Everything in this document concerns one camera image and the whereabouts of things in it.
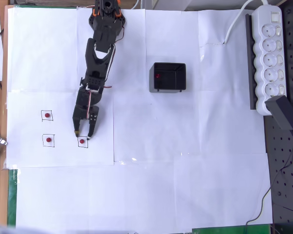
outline power strip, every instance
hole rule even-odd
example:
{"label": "power strip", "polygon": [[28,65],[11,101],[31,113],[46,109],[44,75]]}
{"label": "power strip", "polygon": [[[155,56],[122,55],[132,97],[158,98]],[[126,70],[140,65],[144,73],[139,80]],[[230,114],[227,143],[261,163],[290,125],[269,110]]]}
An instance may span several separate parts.
{"label": "power strip", "polygon": [[265,101],[278,95],[287,95],[282,13],[279,7],[262,5],[252,13],[252,34],[256,55],[255,89],[256,109],[264,116],[272,115]]}

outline white cable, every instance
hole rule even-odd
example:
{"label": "white cable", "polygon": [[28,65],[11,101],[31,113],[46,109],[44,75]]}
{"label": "white cable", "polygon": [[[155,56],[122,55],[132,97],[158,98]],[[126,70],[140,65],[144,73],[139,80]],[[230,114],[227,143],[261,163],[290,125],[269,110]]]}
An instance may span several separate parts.
{"label": "white cable", "polygon": [[237,21],[237,19],[239,18],[239,16],[241,15],[242,11],[244,10],[244,8],[247,6],[247,4],[249,4],[251,1],[253,0],[247,0],[246,3],[243,4],[241,10],[239,11],[238,15],[234,18],[234,21],[232,22],[232,24],[230,25],[230,28],[228,29],[228,32],[227,32],[227,35],[226,35],[226,38],[225,38],[225,41],[224,41],[224,44],[227,44],[227,41],[228,41],[228,38],[229,38],[229,35],[230,35],[230,32],[231,32],[231,29],[232,27],[234,26],[235,22]]}
{"label": "white cable", "polygon": [[132,7],[132,10],[136,8],[136,6],[138,5],[139,0],[137,0],[136,4]]}

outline pegboard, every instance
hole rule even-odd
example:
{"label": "pegboard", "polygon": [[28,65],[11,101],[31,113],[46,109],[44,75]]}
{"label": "pegboard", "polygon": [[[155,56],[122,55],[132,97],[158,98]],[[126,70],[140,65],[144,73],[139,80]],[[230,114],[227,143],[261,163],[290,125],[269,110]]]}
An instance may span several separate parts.
{"label": "pegboard", "polygon": [[[283,14],[283,37],[288,99],[293,105],[293,0],[280,5]],[[266,150],[270,178],[273,181],[290,153],[293,153],[293,136],[281,130],[272,116],[264,117]],[[279,173],[272,186],[272,214],[276,229],[282,234],[293,233],[293,157],[291,166]]]}

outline black box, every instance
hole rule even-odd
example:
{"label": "black box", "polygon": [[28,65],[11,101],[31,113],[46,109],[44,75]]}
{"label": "black box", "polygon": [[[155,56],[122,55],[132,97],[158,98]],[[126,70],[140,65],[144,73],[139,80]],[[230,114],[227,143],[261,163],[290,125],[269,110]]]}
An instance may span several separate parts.
{"label": "black box", "polygon": [[293,107],[286,96],[274,96],[265,104],[282,130],[293,130]]}
{"label": "black box", "polygon": [[177,93],[186,89],[186,65],[184,63],[156,62],[149,73],[151,93]]}

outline wooden table edge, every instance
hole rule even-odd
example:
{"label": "wooden table edge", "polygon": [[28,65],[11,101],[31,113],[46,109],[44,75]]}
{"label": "wooden table edge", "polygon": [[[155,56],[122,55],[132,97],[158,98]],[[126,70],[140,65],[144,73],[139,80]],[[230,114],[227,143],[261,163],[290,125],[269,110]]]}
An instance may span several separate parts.
{"label": "wooden table edge", "polygon": [[[3,71],[2,71],[2,103],[1,103],[1,128],[0,135],[6,139],[7,109],[6,109],[6,84],[7,84],[7,61],[8,61],[8,9],[12,5],[5,6],[4,9],[4,33],[3,33]],[[9,170],[5,170],[6,147],[0,147],[0,225],[7,225],[8,215],[8,187]]]}

